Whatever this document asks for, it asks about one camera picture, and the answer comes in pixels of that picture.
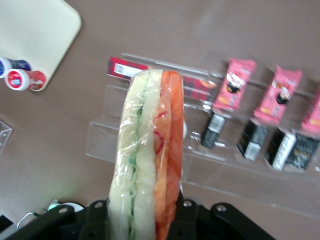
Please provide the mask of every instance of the small bottle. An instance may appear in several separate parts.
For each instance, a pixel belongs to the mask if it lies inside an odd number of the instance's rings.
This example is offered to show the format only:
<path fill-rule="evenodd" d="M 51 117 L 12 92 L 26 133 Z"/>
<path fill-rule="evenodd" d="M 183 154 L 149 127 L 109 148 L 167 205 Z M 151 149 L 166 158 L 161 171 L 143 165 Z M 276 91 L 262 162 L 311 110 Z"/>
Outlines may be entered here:
<path fill-rule="evenodd" d="M 10 69 L 31 71 L 30 64 L 25 60 L 12 60 L 6 57 L 0 57 L 0 78 L 4 78 Z"/>
<path fill-rule="evenodd" d="M 12 90 L 23 91 L 30 89 L 40 90 L 47 78 L 41 71 L 26 71 L 22 69 L 10 69 L 5 75 L 5 83 Z"/>

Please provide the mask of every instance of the white tray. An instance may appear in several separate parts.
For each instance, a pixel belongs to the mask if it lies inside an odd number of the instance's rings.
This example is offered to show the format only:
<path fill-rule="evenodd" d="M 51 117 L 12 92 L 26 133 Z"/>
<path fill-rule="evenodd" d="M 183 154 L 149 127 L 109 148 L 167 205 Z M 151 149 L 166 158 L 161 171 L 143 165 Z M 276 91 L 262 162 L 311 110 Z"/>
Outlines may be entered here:
<path fill-rule="evenodd" d="M 81 17 L 63 0 L 3 0 L 0 56 L 26 60 L 49 83 L 81 28 Z"/>

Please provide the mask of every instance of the black and white package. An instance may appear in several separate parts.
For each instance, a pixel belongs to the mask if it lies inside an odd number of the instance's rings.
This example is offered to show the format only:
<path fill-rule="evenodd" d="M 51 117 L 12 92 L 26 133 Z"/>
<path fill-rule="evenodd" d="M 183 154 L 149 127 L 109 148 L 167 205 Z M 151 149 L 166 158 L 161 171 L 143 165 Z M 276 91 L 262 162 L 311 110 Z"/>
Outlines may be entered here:
<path fill-rule="evenodd" d="M 210 149 L 214 147 L 225 122 L 226 118 L 219 111 L 213 111 L 211 121 L 201 142 L 204 147 Z"/>
<path fill-rule="evenodd" d="M 282 170 L 295 143 L 295 134 L 278 127 L 266 151 L 266 160 L 275 169 Z"/>
<path fill-rule="evenodd" d="M 285 167 L 305 170 L 311 158 L 315 154 L 320 139 L 314 136 L 308 136 L 297 133 L 296 141 L 285 162 Z"/>
<path fill-rule="evenodd" d="M 250 119 L 237 145 L 243 157 L 254 161 L 264 143 L 268 129 L 260 122 Z"/>

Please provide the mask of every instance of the white cable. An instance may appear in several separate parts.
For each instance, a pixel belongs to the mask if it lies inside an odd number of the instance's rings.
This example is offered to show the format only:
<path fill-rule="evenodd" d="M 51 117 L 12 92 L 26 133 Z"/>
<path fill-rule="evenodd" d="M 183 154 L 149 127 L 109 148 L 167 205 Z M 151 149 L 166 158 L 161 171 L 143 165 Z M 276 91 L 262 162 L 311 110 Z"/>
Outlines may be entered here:
<path fill-rule="evenodd" d="M 21 222 L 22 222 L 23 220 L 25 220 L 26 217 L 28 217 L 29 215 L 34 215 L 34 213 L 33 213 L 33 212 L 28 212 L 28 213 L 18 222 L 18 224 L 16 225 L 16 228 L 17 228 L 17 229 L 20 229 L 20 224 L 21 224 Z"/>

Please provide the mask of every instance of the pink wrapper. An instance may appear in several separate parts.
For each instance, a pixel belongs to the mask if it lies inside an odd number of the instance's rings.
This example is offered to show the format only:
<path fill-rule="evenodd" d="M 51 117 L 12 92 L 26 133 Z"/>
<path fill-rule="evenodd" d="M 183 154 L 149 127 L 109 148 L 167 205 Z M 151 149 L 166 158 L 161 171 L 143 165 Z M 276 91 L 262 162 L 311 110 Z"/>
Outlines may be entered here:
<path fill-rule="evenodd" d="M 238 110 L 251 74 L 256 69 L 253 60 L 230 58 L 226 77 L 213 107 L 216 109 Z"/>
<path fill-rule="evenodd" d="M 320 87 L 301 123 L 302 128 L 309 131 L 320 132 Z"/>
<path fill-rule="evenodd" d="M 279 123 L 286 110 L 287 103 L 299 85 L 301 77 L 301 70 L 283 70 L 277 65 L 263 101 L 253 114 L 259 119 Z"/>

